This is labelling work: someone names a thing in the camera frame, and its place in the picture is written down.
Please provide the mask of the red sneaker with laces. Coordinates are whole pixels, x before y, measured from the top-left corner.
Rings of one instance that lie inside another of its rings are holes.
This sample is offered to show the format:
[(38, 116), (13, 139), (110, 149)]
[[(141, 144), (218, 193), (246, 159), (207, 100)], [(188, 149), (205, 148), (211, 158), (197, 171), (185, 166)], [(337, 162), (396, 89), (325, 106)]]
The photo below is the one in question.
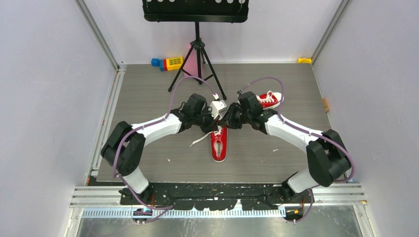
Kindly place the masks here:
[(204, 140), (210, 136), (210, 146), (212, 159), (215, 162), (223, 162), (227, 153), (227, 128), (218, 126), (216, 131), (206, 133), (203, 137), (193, 141), (190, 146)]

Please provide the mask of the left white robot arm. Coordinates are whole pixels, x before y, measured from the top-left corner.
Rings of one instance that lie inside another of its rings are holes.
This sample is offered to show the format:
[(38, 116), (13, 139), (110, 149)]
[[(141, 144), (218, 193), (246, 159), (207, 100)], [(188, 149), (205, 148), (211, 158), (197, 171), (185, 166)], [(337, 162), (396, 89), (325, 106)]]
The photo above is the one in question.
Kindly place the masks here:
[(225, 101), (215, 99), (210, 104), (205, 97), (192, 94), (179, 108), (170, 110), (160, 118), (139, 124), (119, 122), (103, 145), (100, 155), (133, 190), (132, 197), (139, 204), (147, 204), (152, 192), (149, 181), (139, 168), (143, 149), (163, 137), (178, 134), (198, 126), (208, 134), (218, 129), (220, 112), (226, 109)]

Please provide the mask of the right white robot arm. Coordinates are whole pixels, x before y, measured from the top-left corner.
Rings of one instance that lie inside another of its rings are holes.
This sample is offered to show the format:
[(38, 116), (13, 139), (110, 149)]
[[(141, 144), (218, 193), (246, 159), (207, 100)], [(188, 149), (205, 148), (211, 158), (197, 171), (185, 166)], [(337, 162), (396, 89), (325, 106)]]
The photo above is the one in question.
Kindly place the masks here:
[(243, 124), (249, 124), (254, 130), (296, 146), (307, 156), (308, 168), (293, 174), (281, 184), (282, 196), (287, 202), (296, 202), (302, 192), (313, 187), (330, 186), (353, 167), (352, 159), (336, 131), (309, 129), (284, 118), (274, 109), (264, 109), (250, 91), (239, 95), (238, 99), (237, 103), (230, 105), (219, 122), (220, 126), (240, 129)]

